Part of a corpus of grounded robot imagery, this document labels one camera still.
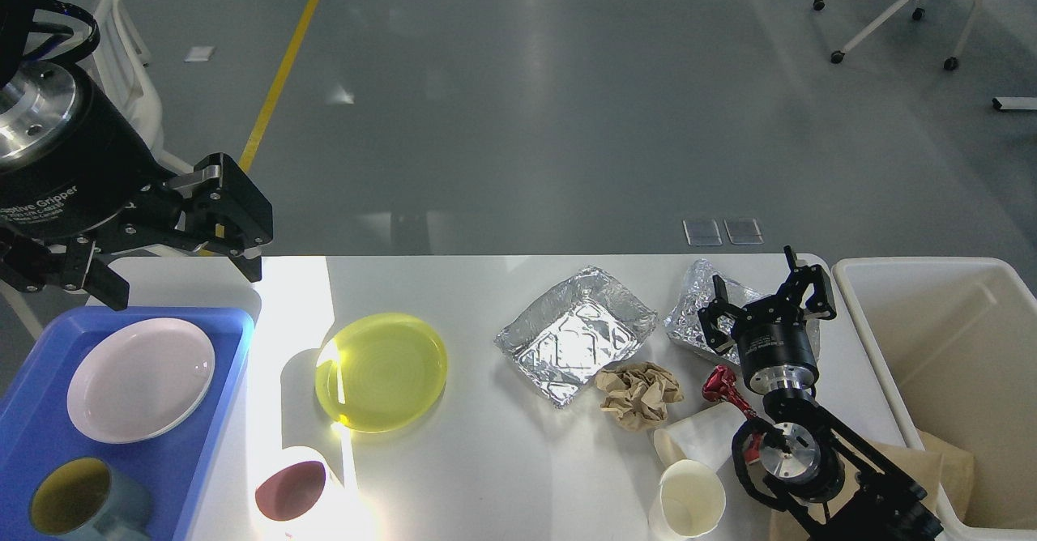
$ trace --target aluminum foil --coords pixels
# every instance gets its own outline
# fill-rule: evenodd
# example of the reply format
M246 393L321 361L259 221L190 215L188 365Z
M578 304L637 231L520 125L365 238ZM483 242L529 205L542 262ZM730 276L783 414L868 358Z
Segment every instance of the aluminum foil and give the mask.
M677 306L674 306L670 315L663 320L663 325L666 328L666 335L674 344L684 346L684 348L699 353L717 365L728 365L740 375L741 365L738 363L737 348L731 346L725 353L717 353L709 346L706 346L702 325L699 323L699 309L705 308L716 297L712 276L718 275L718 273L727 283L727 297L732 305L745 306L749 302L755 302L765 296L765 294L753 290L752 287L744 286L736 280L724 276L708 260L697 260L684 273L684 281L681 284ZM721 331L730 335L734 323L723 317L717 325L721 328ZM808 320L807 337L810 339L810 348L814 351L815 358L820 355L820 336L821 332L817 320Z
M562 408L605 365L633 357L657 318L608 272L586 267L536 298L495 342Z

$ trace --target yellow plate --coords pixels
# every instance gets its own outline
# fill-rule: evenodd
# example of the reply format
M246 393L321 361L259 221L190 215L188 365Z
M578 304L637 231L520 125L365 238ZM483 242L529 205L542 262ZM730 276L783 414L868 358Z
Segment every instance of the yellow plate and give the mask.
M339 331L317 359L320 407L343 426L385 432L417 420L447 379L443 339L407 313L375 313Z

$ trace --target yellow floor line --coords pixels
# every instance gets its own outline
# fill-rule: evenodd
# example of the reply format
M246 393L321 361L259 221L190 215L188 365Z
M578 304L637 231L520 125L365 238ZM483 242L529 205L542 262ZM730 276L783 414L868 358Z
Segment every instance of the yellow floor line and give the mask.
M313 10L316 9L318 2L320 0L309 0L306 2L306 7L303 9L303 17L299 18L299 24L296 25L296 33L291 36L291 42L288 42L288 50L285 51L284 57L281 58L281 67L278 67L277 76L274 76L274 83L271 84L270 91L267 91L267 101L262 103L262 109L259 110L259 116L256 117L255 126L252 127L252 134L249 135L248 142L245 143L245 150L242 152L242 158L239 162L239 165L241 165L245 172L249 172L249 169L252 168L252 161L255 161L256 150L259 149L259 142L261 142L264 132L267 132L267 124L270 124L271 116L273 116L274 109L277 107L277 101L281 97L284 83L288 80L288 74L291 73L291 65L295 65L296 55L299 54L299 48L303 44L304 36L306 36L306 29L310 27Z

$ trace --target cup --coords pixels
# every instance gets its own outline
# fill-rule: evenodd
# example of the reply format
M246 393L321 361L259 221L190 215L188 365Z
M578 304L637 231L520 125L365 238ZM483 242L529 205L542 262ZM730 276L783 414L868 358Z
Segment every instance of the cup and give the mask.
M693 539L716 529L726 507L724 486L712 468L678 460L660 479L648 525L662 541Z
M721 403L652 432L652 444L663 464L690 458L720 469L731 459L731 438L746 417L735 405Z
M100 458L77 458L36 487L29 506L32 526L69 541L149 541L144 525L151 495L144 486Z
M345 489L314 449L280 452L270 478L255 491L256 508L270 539L323 539L342 525Z

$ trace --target white paper cup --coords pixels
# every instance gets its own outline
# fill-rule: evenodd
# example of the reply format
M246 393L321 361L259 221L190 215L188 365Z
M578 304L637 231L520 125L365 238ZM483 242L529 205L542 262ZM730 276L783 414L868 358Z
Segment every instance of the white paper cup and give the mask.
M314 449L286 448L255 490L267 539L323 539L341 525L347 496L338 478Z
M720 469L731 459L731 438L746 417L730 403L712 405L691 418L681 420L652 433L655 453L663 464L692 459Z
M648 525L663 541L680 541L716 529L727 507L717 473L696 460L678 460L658 482Z

